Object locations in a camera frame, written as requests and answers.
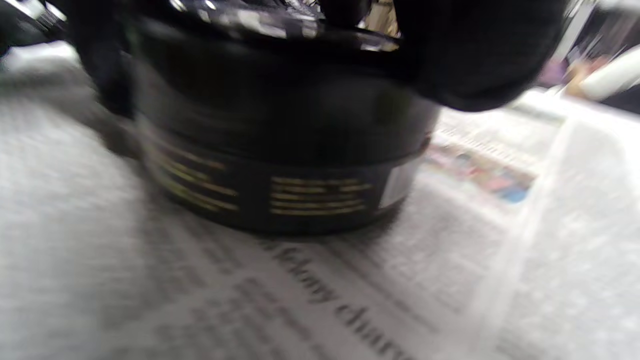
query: black object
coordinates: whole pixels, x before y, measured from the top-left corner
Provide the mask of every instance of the black object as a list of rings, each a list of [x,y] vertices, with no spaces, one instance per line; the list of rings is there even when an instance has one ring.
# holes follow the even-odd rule
[[[43,42],[63,40],[65,22],[40,1],[42,12],[31,15],[17,4],[0,0],[0,56],[11,46],[35,45]]]
[[[634,85],[622,92],[613,94],[600,101],[600,104],[640,114],[640,85]]]
[[[433,69],[452,74],[438,57],[461,55],[457,44],[434,40],[432,24],[420,34],[406,4],[398,14],[407,32],[402,40],[277,7],[213,0],[134,5],[145,163],[176,201],[222,224],[267,233],[338,231],[397,208],[438,115],[438,105],[422,95],[466,110],[496,107],[535,78],[555,36],[555,13],[542,16],[550,8],[538,8],[540,28],[520,39],[533,42],[527,54],[536,56],[517,53],[520,63],[512,65],[491,57],[509,51],[487,49],[481,54],[497,61],[489,70],[508,71],[487,72],[480,57],[471,74],[477,83],[453,75],[446,82]],[[442,26],[451,19],[443,15],[436,22]],[[504,24],[474,31],[497,46],[498,29]],[[466,51],[481,47],[445,35]]]

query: black jar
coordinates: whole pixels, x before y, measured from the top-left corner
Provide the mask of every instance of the black jar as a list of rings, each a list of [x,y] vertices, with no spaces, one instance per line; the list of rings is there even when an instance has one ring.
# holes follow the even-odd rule
[[[439,106],[405,85],[395,39],[281,9],[135,3],[136,120],[173,200],[272,234],[352,229],[399,206]]]

